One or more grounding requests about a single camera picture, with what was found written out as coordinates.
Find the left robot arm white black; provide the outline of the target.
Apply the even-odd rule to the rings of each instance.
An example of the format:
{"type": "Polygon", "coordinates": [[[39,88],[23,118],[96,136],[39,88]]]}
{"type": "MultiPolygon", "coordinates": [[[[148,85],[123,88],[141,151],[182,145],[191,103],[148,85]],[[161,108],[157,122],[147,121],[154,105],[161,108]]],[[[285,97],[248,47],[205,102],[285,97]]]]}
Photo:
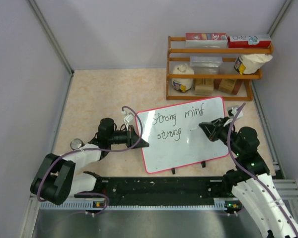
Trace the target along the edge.
{"type": "Polygon", "coordinates": [[[104,118],[88,143],[63,155],[50,153],[45,156],[31,184],[31,193],[40,202],[48,201],[55,205],[61,205],[69,196],[85,191],[91,196],[99,196],[103,185],[96,176],[89,173],[75,176],[75,173],[90,163],[104,159],[113,152],[111,146],[118,144],[125,144],[126,150],[149,147],[132,125],[118,129],[113,119],[104,118]]]}

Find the whiteboard with pink frame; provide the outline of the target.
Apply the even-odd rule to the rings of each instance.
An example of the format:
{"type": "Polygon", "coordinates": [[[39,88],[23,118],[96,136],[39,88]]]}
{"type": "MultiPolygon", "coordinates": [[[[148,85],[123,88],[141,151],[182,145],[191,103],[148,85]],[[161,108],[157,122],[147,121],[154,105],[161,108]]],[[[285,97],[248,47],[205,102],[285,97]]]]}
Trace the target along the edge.
{"type": "Polygon", "coordinates": [[[225,117],[222,97],[140,111],[137,115],[137,130],[143,131],[142,139],[149,143],[142,149],[149,174],[228,155],[222,142],[211,142],[200,128],[190,130],[202,122],[225,117]]]}

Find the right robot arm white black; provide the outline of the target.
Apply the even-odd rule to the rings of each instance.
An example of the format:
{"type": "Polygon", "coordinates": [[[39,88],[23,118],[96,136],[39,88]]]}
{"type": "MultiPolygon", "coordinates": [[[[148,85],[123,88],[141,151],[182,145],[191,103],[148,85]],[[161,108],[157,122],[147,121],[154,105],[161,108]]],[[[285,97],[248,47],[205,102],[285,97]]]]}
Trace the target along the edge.
{"type": "Polygon", "coordinates": [[[225,117],[199,124],[211,142],[221,141],[228,147],[235,163],[236,169],[222,177],[223,193],[242,203],[262,237],[298,238],[298,222],[287,209],[258,152],[256,130],[245,126],[235,131],[231,121],[225,117]]]}

